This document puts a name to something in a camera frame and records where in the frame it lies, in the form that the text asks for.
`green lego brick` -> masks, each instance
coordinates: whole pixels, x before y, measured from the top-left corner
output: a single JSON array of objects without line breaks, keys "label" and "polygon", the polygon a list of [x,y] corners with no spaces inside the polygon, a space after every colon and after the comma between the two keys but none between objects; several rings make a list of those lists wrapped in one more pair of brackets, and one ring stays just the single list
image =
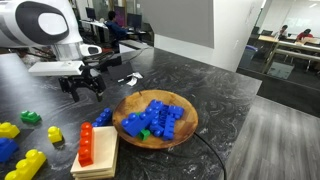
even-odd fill
[{"label": "green lego brick", "polygon": [[140,133],[138,134],[138,137],[142,140],[145,141],[146,139],[148,139],[148,137],[150,136],[150,131],[147,129],[143,129],[140,131]]},{"label": "green lego brick", "polygon": [[37,123],[41,117],[35,112],[23,111],[20,114],[20,118],[23,122]]}]

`yellow lego brick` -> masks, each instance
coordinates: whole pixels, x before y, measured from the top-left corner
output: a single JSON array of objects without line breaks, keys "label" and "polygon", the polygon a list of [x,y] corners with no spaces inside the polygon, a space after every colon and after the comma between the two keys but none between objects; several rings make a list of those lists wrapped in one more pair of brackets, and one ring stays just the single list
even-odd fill
[{"label": "yellow lego brick", "polygon": [[51,141],[51,143],[62,141],[62,133],[60,128],[56,126],[51,126],[48,129],[48,138]]},{"label": "yellow lego brick", "polygon": [[26,159],[16,164],[16,170],[9,172],[5,180],[31,180],[46,161],[46,156],[36,149],[31,149],[26,154]]},{"label": "yellow lego brick", "polygon": [[16,170],[9,172],[4,180],[24,180],[24,177]]},{"label": "yellow lego brick", "polygon": [[12,125],[9,122],[5,122],[3,124],[0,124],[0,138],[14,138],[20,133],[20,130],[17,128],[17,126]]}]

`person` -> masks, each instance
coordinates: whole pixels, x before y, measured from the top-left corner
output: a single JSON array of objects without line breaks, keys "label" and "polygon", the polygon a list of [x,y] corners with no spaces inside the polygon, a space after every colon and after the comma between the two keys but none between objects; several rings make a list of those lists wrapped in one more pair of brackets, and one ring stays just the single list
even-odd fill
[{"label": "person", "polygon": [[280,31],[276,32],[275,36],[278,36],[278,39],[286,39],[288,36],[288,25],[283,25]]},{"label": "person", "polygon": [[116,13],[114,11],[109,11],[108,21],[104,24],[114,33],[116,40],[119,41],[126,38],[128,30],[117,24]]},{"label": "person", "polygon": [[300,33],[298,36],[297,36],[297,41],[301,41],[302,38],[305,38],[305,37],[311,37],[313,38],[313,35],[310,34],[311,32],[311,29],[306,29],[304,30],[302,33]]}]

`speckled countertop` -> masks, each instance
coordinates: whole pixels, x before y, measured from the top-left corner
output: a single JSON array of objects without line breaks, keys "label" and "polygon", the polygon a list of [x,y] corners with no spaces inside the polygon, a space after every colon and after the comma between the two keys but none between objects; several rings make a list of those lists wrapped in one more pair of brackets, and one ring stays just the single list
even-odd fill
[{"label": "speckled countertop", "polygon": [[[0,122],[10,121],[21,130],[15,139],[20,150],[7,164],[0,164],[0,179],[31,148],[43,151],[48,159],[35,179],[72,179],[81,123],[93,122],[105,107],[114,109],[125,96],[143,89],[168,90],[188,99],[199,115],[196,131],[226,161],[261,82],[159,49],[143,50],[131,64],[144,76],[136,86],[120,86],[105,73],[102,102],[89,90],[80,89],[80,102],[74,103],[61,92],[56,77],[32,77],[15,56],[0,56]],[[19,114],[26,109],[39,113],[41,123],[23,124]],[[52,125],[63,132],[65,145],[60,149],[47,139]],[[217,179],[220,170],[218,159],[195,136],[163,150],[142,149],[121,140],[115,179]]]}]

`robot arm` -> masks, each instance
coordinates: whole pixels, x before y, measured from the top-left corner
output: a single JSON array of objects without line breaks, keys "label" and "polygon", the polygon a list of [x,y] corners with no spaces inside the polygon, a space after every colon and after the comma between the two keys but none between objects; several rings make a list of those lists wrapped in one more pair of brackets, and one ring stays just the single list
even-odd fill
[{"label": "robot arm", "polygon": [[105,84],[101,75],[82,70],[83,56],[100,54],[99,46],[82,42],[68,0],[0,0],[0,47],[52,46],[58,62],[38,62],[29,69],[36,76],[63,76],[63,92],[79,100],[76,89],[89,88],[101,100]]}]

